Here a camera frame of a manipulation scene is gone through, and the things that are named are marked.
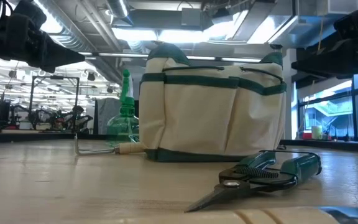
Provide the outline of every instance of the wooden table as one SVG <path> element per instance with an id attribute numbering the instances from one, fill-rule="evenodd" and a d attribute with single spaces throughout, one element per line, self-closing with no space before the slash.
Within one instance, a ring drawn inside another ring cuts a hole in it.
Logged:
<path id="1" fill-rule="evenodd" d="M 80 141 L 104 148 L 103 141 Z M 358 207 L 358 153 L 301 148 L 323 172 L 295 189 L 215 205 L 233 208 Z M 106 223 L 121 217 L 183 213 L 212 191 L 233 163 L 156 163 L 144 154 L 75 156 L 73 141 L 0 144 L 0 223 Z"/>

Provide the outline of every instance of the green trim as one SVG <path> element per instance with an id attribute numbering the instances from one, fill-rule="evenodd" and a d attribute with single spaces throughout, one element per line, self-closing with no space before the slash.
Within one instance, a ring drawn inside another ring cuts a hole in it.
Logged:
<path id="1" fill-rule="evenodd" d="M 150 51 L 147 60 L 153 58 L 172 58 L 176 63 L 182 63 L 191 66 L 190 61 L 187 59 L 185 53 L 180 50 L 177 46 L 169 43 L 163 43 L 156 49 Z"/>
<path id="2" fill-rule="evenodd" d="M 146 149 L 147 158 L 157 162 L 238 162 L 245 156 L 222 156 L 211 154 L 195 154 L 168 149 Z"/>
<path id="3" fill-rule="evenodd" d="M 190 66 L 190 67 L 172 67 L 172 68 L 164 68 L 162 71 L 174 71 L 174 70 L 189 70 L 189 69 L 216 69 L 219 71 L 223 71 L 224 67 L 217 66 Z"/>
<path id="4" fill-rule="evenodd" d="M 199 75 L 165 75 L 164 73 L 146 73 L 143 75 L 140 84 L 143 82 L 164 82 L 168 85 L 200 85 L 220 88 L 240 87 L 246 90 L 254 91 L 263 96 L 280 94 L 287 91 L 286 83 L 264 87 L 257 82 L 239 77 L 214 78 Z"/>
<path id="5" fill-rule="evenodd" d="M 274 75 L 273 73 L 270 73 L 268 71 L 265 70 L 261 70 L 261 69 L 257 69 L 257 68 L 244 68 L 244 67 L 240 67 L 240 69 L 243 72 L 260 72 L 260 73 L 264 73 L 266 75 L 270 75 L 273 76 L 274 78 L 277 78 L 278 80 L 280 80 L 280 83 L 283 83 L 283 78 L 278 76 L 278 75 Z"/>
<path id="6" fill-rule="evenodd" d="M 238 78 L 215 78 L 201 75 L 167 75 L 165 84 L 200 85 L 220 88 L 237 88 Z"/>
<path id="7" fill-rule="evenodd" d="M 215 78 L 201 75 L 165 75 L 164 73 L 146 73 L 143 82 L 164 82 L 169 85 L 200 85 L 221 88 L 237 88 L 238 78 Z"/>
<path id="8" fill-rule="evenodd" d="M 165 73 L 145 73 L 142 75 L 140 84 L 143 82 L 164 82 L 165 76 Z"/>
<path id="9" fill-rule="evenodd" d="M 244 78 L 240 78 L 239 87 L 244 88 L 246 90 L 254 91 L 256 93 L 261 94 L 262 96 L 280 94 L 280 93 L 286 92 L 286 90 L 287 90 L 286 83 L 282 83 L 282 84 L 270 86 L 270 87 L 264 87 L 257 82 L 254 82 L 251 80 L 246 80 Z"/>
<path id="10" fill-rule="evenodd" d="M 283 54 L 281 52 L 273 52 L 266 55 L 259 63 L 276 63 L 283 67 Z"/>

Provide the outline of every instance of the shear blade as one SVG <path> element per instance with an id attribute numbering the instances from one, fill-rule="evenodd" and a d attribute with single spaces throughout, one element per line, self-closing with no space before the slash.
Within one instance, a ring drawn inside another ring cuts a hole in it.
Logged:
<path id="1" fill-rule="evenodd" d="M 223 199 L 225 189 L 215 189 L 213 192 L 192 203 L 185 212 L 196 212 Z"/>
<path id="2" fill-rule="evenodd" d="M 218 184 L 215 186 L 213 192 L 191 204 L 185 212 L 195 212 L 215 203 L 226 202 L 248 196 L 253 192 L 254 190 L 250 189 L 250 185 L 245 182 L 241 182 L 241 185 L 238 187 L 225 187 L 223 184 Z"/>

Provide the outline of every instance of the green handle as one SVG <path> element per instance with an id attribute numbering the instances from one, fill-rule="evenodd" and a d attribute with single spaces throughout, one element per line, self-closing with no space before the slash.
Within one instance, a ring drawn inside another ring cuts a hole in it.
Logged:
<path id="1" fill-rule="evenodd" d="M 258 152 L 256 154 L 243 158 L 237 166 L 247 166 L 254 168 L 267 167 L 276 163 L 275 152 Z"/>
<path id="2" fill-rule="evenodd" d="M 303 183 L 312 175 L 321 172 L 320 157 L 314 153 L 289 159 L 283 163 L 280 169 L 281 173 L 291 174 L 297 177 L 298 183 Z"/>

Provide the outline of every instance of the bag handle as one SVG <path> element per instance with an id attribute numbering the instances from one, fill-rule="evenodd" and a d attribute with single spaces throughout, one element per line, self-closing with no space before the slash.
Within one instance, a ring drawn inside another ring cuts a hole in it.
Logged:
<path id="1" fill-rule="evenodd" d="M 164 68 L 162 72 L 172 71 L 172 70 L 187 70 L 187 69 L 216 69 L 219 71 L 223 71 L 224 67 L 217 66 L 190 66 L 190 67 L 172 67 L 172 68 Z"/>
<path id="2" fill-rule="evenodd" d="M 283 83 L 283 82 L 284 82 L 282 77 L 280 77 L 280 76 L 278 76 L 278 75 L 274 75 L 274 74 L 272 74 L 272 73 L 270 73 L 270 72 L 266 72 L 266 71 L 261 70 L 261 69 L 257 69 L 257 68 L 244 68 L 243 66 L 240 66 L 240 70 L 241 70 L 242 72 L 260 72 L 260 73 L 264 73 L 264 74 L 266 74 L 266 75 L 270 75 L 270 76 L 273 76 L 273 77 L 279 79 L 279 80 L 280 80 L 280 83 Z"/>

